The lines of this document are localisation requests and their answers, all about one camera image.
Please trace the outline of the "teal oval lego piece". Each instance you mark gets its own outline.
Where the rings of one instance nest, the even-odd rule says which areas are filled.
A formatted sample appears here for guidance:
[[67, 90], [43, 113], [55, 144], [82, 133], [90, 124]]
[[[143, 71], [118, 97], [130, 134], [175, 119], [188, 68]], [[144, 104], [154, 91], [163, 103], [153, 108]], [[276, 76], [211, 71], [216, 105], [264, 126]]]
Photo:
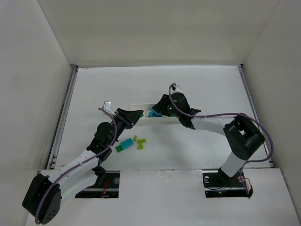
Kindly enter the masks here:
[[152, 113], [152, 117], [162, 117], [162, 114], [158, 112], [152, 111], [151, 113]]

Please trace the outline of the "blue long lego brick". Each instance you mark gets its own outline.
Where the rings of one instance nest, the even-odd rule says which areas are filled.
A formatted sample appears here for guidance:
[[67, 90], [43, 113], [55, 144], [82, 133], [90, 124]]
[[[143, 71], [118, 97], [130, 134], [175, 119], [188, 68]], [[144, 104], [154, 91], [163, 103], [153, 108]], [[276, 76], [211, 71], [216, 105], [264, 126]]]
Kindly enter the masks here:
[[127, 140], [120, 143], [123, 150], [131, 147], [133, 144], [134, 144], [134, 142], [131, 138], [129, 138], [129, 139], [127, 139]]

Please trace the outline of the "green lego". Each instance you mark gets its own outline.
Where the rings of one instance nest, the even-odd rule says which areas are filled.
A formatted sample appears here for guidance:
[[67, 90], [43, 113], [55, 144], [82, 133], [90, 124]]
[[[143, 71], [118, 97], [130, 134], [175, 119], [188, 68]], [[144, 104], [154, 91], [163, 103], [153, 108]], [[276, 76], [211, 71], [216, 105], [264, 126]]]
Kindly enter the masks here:
[[123, 151], [123, 147], [121, 145], [116, 146], [115, 149], [116, 149], [117, 153], [120, 153]]

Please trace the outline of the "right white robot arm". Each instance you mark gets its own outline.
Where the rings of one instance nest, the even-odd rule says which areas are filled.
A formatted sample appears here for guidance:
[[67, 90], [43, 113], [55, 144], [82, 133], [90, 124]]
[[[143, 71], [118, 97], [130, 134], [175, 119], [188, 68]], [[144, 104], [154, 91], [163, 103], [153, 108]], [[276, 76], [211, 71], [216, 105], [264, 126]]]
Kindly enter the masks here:
[[205, 117], [201, 110], [191, 108], [183, 93], [164, 94], [152, 109], [163, 116], [174, 116], [180, 124], [193, 130], [209, 131], [224, 136], [231, 149], [225, 163], [218, 169], [221, 181], [237, 177], [239, 170], [264, 143], [265, 138], [252, 120], [242, 116]]

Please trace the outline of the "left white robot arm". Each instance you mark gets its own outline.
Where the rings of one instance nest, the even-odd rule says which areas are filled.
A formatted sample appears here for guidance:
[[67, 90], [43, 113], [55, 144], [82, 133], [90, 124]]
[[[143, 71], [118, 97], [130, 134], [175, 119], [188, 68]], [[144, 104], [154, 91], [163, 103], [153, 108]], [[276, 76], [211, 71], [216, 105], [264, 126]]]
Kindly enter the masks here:
[[22, 206], [34, 216], [35, 224], [49, 223], [58, 214], [62, 201], [97, 181], [104, 172], [101, 163], [112, 153], [111, 146], [124, 130], [131, 129], [139, 121], [143, 110], [118, 108], [114, 114], [103, 113], [111, 122], [97, 126], [91, 144], [76, 159], [48, 174], [40, 172], [32, 179]]

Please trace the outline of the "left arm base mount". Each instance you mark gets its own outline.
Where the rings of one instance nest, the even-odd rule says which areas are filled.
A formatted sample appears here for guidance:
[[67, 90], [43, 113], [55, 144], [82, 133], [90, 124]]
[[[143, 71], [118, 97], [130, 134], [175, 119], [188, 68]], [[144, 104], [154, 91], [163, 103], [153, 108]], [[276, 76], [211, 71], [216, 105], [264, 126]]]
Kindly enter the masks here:
[[112, 199], [119, 197], [120, 171], [109, 170], [104, 171], [100, 168], [100, 172], [96, 182], [75, 195], [79, 199]]

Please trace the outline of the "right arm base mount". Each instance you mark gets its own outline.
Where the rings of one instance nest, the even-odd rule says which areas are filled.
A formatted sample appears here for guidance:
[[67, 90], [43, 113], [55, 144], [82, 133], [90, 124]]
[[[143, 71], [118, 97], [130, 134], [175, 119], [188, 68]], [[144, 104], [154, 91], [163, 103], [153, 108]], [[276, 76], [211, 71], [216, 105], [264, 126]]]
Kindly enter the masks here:
[[230, 178], [218, 170], [205, 170], [202, 176], [206, 198], [250, 198], [253, 195], [252, 183], [243, 172]]

